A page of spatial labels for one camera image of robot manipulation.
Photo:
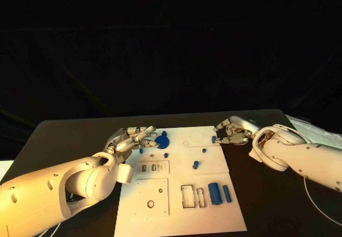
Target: dark table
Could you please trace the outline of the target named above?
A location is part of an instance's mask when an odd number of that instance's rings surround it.
[[[3,182],[34,170],[91,156],[102,150],[107,138],[121,127],[215,126],[232,115],[252,119],[260,126],[280,123],[293,127],[280,110],[43,121]],[[248,231],[209,236],[340,236],[342,227],[313,207],[301,176],[290,168],[278,172],[257,162],[248,156],[251,142],[244,146],[222,145],[222,149]],[[342,194],[312,181],[307,181],[307,188],[322,210],[342,221]],[[108,198],[62,222],[55,237],[114,236],[120,189],[121,184],[117,183]]]

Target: white robotic arm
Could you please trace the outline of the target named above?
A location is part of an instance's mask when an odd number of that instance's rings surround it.
[[[231,116],[213,129],[225,128],[228,137],[216,143],[244,145],[252,139],[249,156],[270,168],[296,173],[326,187],[342,190],[342,150],[322,144],[306,143],[304,138],[286,126],[274,124],[260,128],[254,121]]]
[[[34,236],[111,194],[115,182],[130,183],[133,166],[121,164],[131,149],[157,147],[144,139],[154,127],[121,128],[104,151],[27,173],[0,187],[0,236]],[[73,195],[66,200],[65,190]]]

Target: blue part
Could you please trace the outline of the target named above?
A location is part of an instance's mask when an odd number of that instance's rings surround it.
[[[226,196],[226,202],[231,202],[229,191],[228,191],[226,185],[223,185],[223,192],[225,192],[225,196]]]
[[[208,184],[208,188],[209,188],[209,194],[210,194],[212,205],[219,205],[219,204],[222,204],[222,199],[221,199],[221,193],[219,193],[219,185],[218,185],[218,183],[210,183],[210,184]]]
[[[154,139],[154,142],[159,143],[159,149],[164,149],[169,146],[169,144],[170,144],[170,141],[169,141],[169,138],[167,138],[166,135],[167,134],[163,131],[161,132],[161,136],[156,137],[156,139]]]
[[[192,166],[193,169],[198,169],[198,164],[199,164],[199,162],[195,161],[195,162],[193,162],[193,166]]]

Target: rectangular hole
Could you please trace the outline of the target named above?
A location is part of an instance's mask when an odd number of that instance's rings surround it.
[[[198,189],[198,204],[199,204],[199,207],[205,207],[203,189]]]
[[[182,185],[182,198],[183,198],[183,208],[195,207],[195,195],[192,185]]]

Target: black backdrop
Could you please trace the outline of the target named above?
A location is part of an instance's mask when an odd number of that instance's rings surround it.
[[[0,158],[46,119],[277,108],[342,132],[340,13],[324,1],[1,5]]]

